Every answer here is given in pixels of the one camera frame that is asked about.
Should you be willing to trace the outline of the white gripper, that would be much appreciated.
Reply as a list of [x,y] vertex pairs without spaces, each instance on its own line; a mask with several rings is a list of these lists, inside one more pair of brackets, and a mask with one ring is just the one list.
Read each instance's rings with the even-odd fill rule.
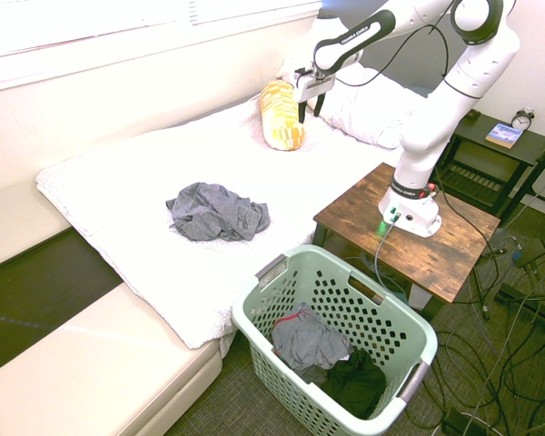
[[335,75],[316,77],[313,74],[300,75],[296,78],[293,90],[294,100],[298,103],[299,123],[302,124],[306,114],[306,102],[317,97],[313,116],[318,117],[325,100],[326,92],[330,91],[335,82]]

